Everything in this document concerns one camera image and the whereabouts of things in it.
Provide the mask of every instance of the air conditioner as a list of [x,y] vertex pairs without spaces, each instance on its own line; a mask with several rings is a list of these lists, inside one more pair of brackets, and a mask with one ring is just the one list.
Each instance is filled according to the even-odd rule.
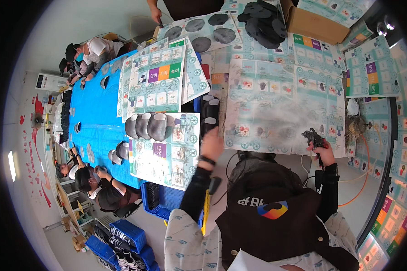
[[66,86],[66,78],[58,75],[39,73],[35,89],[47,91],[59,91],[61,87]]

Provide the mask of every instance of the black cap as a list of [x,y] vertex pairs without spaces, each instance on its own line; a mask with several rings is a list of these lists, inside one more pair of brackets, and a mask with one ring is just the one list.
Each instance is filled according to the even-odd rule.
[[59,63],[60,76],[63,76],[66,65],[68,65],[66,58],[62,58],[61,62]]
[[64,178],[65,176],[62,174],[62,171],[60,171],[60,164],[56,162],[56,176],[58,178]]
[[74,61],[74,56],[76,55],[76,48],[80,47],[80,44],[70,44],[66,47],[65,58],[68,62]]

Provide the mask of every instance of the black apron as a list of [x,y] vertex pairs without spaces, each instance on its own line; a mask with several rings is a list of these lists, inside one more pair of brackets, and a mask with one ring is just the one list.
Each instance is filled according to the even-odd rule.
[[223,3],[223,0],[164,0],[174,21],[220,11]]
[[329,246],[328,232],[316,217],[320,194],[272,185],[275,177],[290,178],[291,171],[280,167],[247,174],[228,192],[228,208],[216,220],[223,267],[227,270],[242,249],[266,262],[317,252],[341,271],[357,271],[359,263],[353,255]]

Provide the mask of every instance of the patterned shirt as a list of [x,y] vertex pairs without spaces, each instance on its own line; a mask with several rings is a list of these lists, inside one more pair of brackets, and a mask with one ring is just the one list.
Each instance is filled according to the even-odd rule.
[[[324,225],[329,233],[329,245],[342,247],[358,259],[356,238],[342,213],[334,213]],[[209,235],[203,236],[195,220],[185,211],[174,209],[170,213],[164,240],[165,270],[224,271],[221,256],[222,238],[217,226]],[[337,270],[316,252],[271,262],[271,264],[275,266],[296,265],[305,271]]]

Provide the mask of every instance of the face mask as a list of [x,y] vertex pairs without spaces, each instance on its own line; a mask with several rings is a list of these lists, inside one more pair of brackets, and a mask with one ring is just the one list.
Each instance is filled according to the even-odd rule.
[[78,57],[76,58],[76,61],[82,61],[83,60],[83,53],[79,54]]

